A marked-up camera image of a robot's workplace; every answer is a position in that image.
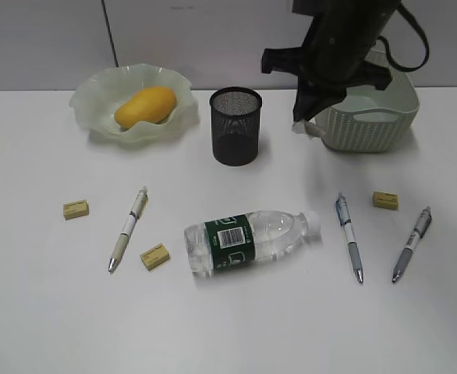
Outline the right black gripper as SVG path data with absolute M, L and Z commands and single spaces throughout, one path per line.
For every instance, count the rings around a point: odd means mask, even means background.
M 309 121 L 345 99 L 346 88 L 370 85 L 385 90 L 389 69 L 366 60 L 399 1 L 293 1 L 292 12 L 311 16 L 303 43 L 295 48 L 266 48 L 261 72 L 298 76 L 294 122 Z

